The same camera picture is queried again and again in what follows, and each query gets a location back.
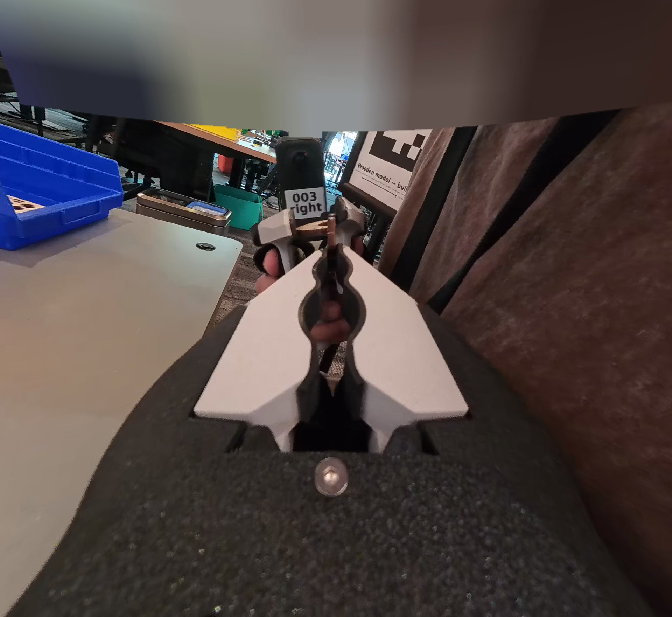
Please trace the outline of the silver metal container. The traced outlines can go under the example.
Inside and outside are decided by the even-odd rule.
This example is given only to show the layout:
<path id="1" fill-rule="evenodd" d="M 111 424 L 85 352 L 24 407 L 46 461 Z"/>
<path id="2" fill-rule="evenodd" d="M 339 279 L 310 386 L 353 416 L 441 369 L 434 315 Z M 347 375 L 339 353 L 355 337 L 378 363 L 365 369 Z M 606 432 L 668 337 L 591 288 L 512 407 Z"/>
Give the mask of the silver metal container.
<path id="1" fill-rule="evenodd" d="M 232 216 L 225 207 L 157 187 L 137 195 L 136 213 L 217 236 L 229 235 Z"/>

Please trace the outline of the blue plastic bin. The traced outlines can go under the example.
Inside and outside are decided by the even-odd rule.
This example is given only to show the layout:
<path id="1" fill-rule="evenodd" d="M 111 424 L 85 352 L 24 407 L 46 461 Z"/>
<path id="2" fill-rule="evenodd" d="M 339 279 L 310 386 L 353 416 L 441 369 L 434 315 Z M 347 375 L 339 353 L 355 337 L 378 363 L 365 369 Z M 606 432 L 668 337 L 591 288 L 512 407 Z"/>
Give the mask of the blue plastic bin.
<path id="1" fill-rule="evenodd" d="M 7 195 L 43 205 L 17 216 Z M 107 218 L 124 192 L 117 162 L 1 126 L 1 248 L 15 251 Z"/>

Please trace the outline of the round wooden gear part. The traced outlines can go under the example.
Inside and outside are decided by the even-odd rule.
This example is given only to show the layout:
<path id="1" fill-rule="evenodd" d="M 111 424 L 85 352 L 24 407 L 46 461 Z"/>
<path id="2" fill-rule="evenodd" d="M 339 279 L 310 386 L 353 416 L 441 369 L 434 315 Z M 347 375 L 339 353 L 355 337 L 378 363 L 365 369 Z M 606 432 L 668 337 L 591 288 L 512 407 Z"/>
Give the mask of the round wooden gear part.
<path id="1" fill-rule="evenodd" d="M 330 211 L 327 219 L 327 279 L 330 284 L 336 285 L 339 250 L 337 242 L 337 217 L 335 212 Z"/>

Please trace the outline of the green storage bin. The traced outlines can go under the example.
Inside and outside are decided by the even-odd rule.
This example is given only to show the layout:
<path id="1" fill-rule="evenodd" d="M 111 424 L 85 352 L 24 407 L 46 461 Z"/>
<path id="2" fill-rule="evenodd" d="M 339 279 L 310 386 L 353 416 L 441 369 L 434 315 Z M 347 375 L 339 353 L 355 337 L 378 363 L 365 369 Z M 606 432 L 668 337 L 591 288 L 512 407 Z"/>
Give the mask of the green storage bin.
<path id="1" fill-rule="evenodd" d="M 254 192 L 228 184 L 215 184 L 214 199 L 217 206 L 231 212 L 231 228 L 249 231 L 264 219 L 262 197 Z"/>

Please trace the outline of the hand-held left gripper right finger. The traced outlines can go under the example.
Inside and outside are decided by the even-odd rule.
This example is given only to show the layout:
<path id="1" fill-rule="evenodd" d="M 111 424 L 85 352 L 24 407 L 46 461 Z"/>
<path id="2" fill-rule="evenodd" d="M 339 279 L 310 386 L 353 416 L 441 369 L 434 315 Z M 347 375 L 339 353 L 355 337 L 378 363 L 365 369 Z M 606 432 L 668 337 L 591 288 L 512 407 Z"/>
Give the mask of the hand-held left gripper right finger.
<path id="1" fill-rule="evenodd" d="M 357 414 L 371 429 L 370 452 L 382 452 L 400 427 L 463 418 L 468 405 L 418 304 L 351 248 L 347 288 L 362 302 L 348 356 L 364 389 Z"/>

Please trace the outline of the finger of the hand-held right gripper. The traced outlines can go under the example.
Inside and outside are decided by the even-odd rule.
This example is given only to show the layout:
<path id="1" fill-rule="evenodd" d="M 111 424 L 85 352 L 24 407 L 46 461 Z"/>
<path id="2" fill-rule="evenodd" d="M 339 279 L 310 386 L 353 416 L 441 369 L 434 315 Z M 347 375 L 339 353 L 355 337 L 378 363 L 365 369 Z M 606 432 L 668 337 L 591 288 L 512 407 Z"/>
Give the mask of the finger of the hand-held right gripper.
<path id="1" fill-rule="evenodd" d="M 335 244 L 351 247 L 352 240 L 365 234 L 365 215 L 344 197 L 335 202 Z"/>
<path id="2" fill-rule="evenodd" d="M 270 249 L 278 255 L 278 272 L 284 275 L 296 265 L 296 219 L 292 209 L 281 212 L 262 220 L 256 226 L 256 266 L 265 271 L 264 259 Z"/>

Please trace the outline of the person's right hand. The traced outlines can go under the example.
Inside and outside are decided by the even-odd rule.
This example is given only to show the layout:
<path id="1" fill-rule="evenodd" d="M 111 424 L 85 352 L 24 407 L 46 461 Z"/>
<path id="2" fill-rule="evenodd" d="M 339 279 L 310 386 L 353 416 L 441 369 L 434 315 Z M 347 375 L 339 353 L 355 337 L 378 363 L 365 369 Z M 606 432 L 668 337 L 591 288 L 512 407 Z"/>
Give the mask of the person's right hand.
<path id="1" fill-rule="evenodd" d="M 283 275 L 279 252 L 271 245 L 264 254 L 262 273 L 256 281 L 256 293 L 266 291 Z M 308 323 L 310 340 L 322 347 L 346 342 L 351 333 L 351 326 L 342 315 L 341 296 L 336 287 L 323 285 L 318 297 L 320 298 L 318 319 L 312 324 Z"/>

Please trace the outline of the framed black-white marker sign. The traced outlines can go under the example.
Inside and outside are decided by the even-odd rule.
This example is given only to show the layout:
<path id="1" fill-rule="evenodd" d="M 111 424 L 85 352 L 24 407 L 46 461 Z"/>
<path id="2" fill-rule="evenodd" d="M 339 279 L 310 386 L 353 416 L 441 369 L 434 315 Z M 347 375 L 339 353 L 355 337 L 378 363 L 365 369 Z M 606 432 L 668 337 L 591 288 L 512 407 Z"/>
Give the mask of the framed black-white marker sign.
<path id="1" fill-rule="evenodd" d="M 357 206 L 393 218 L 403 203 L 430 129 L 358 132 L 338 191 Z"/>

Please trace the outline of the yellow plastic bin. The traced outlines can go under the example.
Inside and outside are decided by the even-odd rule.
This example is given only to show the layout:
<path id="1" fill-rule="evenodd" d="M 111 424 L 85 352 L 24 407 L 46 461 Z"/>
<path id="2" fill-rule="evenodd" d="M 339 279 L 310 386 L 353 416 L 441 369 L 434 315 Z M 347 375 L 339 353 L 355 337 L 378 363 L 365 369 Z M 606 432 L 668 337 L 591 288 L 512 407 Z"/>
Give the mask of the yellow plastic bin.
<path id="1" fill-rule="evenodd" d="M 217 125 L 187 125 L 191 129 L 195 129 L 197 134 L 206 134 L 205 138 L 217 137 L 220 139 L 229 140 L 231 142 L 238 142 L 240 140 L 242 130 L 233 127 L 224 127 Z"/>

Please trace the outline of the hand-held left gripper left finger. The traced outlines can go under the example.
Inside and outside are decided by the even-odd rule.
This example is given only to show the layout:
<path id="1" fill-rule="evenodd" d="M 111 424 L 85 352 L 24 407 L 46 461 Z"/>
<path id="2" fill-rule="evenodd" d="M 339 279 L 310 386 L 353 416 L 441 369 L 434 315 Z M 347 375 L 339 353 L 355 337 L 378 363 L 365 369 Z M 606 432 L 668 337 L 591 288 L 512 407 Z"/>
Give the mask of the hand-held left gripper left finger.
<path id="1" fill-rule="evenodd" d="M 327 384 L 302 311 L 318 287 L 316 251 L 245 307 L 198 399 L 199 418 L 268 428 L 282 452 L 294 430 L 315 415 Z"/>

